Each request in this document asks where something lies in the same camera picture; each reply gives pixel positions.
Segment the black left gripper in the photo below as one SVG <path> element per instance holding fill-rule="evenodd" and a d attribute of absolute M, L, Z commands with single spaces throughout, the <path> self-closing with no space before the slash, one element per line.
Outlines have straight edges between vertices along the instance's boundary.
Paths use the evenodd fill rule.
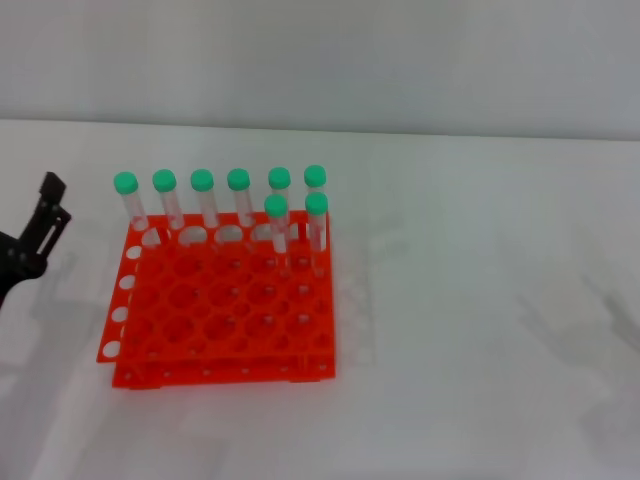
<path fill-rule="evenodd" d="M 47 257 L 71 220 L 61 206 L 65 190 L 66 184 L 47 172 L 36 208 L 22 232 L 28 236 L 17 239 L 1 233 L 1 303 L 17 284 L 38 279 L 46 271 Z"/>

